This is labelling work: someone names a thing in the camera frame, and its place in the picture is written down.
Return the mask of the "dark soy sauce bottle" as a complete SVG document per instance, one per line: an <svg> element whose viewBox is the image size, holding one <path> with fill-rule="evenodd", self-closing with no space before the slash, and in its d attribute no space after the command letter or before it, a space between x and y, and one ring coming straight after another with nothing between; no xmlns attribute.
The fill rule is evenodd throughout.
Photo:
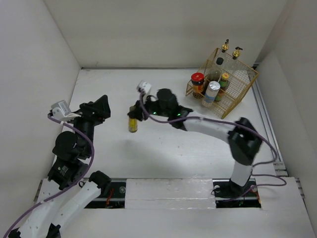
<svg viewBox="0 0 317 238"><path fill-rule="evenodd" d="M222 64L224 59L222 57L218 57L215 62L212 64L209 73L207 75L207 80L212 82L216 81L218 82L221 75L222 75Z"/></svg>

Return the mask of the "small yellow bottle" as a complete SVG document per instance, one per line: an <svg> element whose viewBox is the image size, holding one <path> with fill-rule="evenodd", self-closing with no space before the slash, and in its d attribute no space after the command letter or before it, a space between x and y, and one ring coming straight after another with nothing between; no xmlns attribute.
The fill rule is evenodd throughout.
<svg viewBox="0 0 317 238"><path fill-rule="evenodd" d="M138 130L138 120L133 118L128 118L128 130L131 133L135 133Z"/></svg>

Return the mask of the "white blue shaker silver lid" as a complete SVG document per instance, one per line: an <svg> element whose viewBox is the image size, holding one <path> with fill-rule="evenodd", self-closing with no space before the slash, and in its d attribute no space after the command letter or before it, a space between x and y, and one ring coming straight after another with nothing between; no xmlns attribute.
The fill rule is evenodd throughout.
<svg viewBox="0 0 317 238"><path fill-rule="evenodd" d="M205 91L205 95L202 100L202 105L205 107L210 106L214 102L219 90L220 84L217 81L211 81L208 84L207 89Z"/></svg>

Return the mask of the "red lid sauce jar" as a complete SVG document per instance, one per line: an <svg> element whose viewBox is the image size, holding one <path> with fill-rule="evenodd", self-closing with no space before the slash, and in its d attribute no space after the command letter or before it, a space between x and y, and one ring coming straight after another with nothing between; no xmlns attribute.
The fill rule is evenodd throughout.
<svg viewBox="0 0 317 238"><path fill-rule="evenodd" d="M197 99L201 98L201 94L204 90L204 75L200 72L196 72L191 75L191 83L193 88L193 96Z"/></svg>

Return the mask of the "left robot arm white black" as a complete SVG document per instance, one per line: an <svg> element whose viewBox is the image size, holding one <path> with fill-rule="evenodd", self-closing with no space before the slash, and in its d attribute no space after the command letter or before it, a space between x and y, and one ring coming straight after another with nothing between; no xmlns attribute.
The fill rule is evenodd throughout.
<svg viewBox="0 0 317 238"><path fill-rule="evenodd" d="M82 103L72 112L62 100L51 106L48 119L69 128L58 135L51 167L38 203L22 214L27 220L16 227L15 221L6 238L59 238L70 222L95 198L110 192L111 178L101 171L93 172L82 188L68 197L90 169L94 160L94 128L110 117L107 95L95 102Z"/></svg>

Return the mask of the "green bottle yellow cap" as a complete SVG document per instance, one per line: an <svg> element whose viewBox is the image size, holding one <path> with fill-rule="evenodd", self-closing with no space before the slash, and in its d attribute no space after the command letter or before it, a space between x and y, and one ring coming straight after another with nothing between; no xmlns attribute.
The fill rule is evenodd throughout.
<svg viewBox="0 0 317 238"><path fill-rule="evenodd" d="M220 90L218 91L217 96L215 98L216 102L220 102L221 101L221 99L222 99L222 97L224 95L224 92L226 90L226 86L227 86L228 80L229 80L229 74L228 73L223 73L221 75L220 80L218 81L219 84L220 84Z"/></svg>

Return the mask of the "clear oil bottle gold spout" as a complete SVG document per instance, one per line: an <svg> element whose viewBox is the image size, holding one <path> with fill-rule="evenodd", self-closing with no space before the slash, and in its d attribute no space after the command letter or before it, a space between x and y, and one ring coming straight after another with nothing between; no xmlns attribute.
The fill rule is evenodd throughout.
<svg viewBox="0 0 317 238"><path fill-rule="evenodd" d="M226 53L229 49L229 39L226 39L225 43L221 46L221 52Z"/></svg>

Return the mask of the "clear oil bottle dark contents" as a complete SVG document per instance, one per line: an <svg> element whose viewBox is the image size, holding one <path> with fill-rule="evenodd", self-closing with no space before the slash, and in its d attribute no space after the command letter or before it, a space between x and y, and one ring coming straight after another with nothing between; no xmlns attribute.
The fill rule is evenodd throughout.
<svg viewBox="0 0 317 238"><path fill-rule="evenodd" d="M232 58L233 58L233 60L237 60L237 59L239 58L239 56L240 56L242 50L243 50L243 49L242 49L241 47L236 47L236 48L235 48L235 50L234 50L233 53L232 53Z"/></svg>

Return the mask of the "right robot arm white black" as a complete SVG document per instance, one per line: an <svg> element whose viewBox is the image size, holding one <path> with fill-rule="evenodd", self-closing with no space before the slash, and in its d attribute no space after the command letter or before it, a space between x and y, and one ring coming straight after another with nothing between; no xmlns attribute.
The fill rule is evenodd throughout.
<svg viewBox="0 0 317 238"><path fill-rule="evenodd" d="M206 118L191 108L180 105L169 89L158 90L154 100L147 90L139 92L140 99L129 110L129 118L144 121L154 119L155 116L165 117L165 123L175 129L201 133L227 143L235 162L225 189L230 198L245 193L255 156L263 142L248 119L240 118L229 122Z"/></svg>

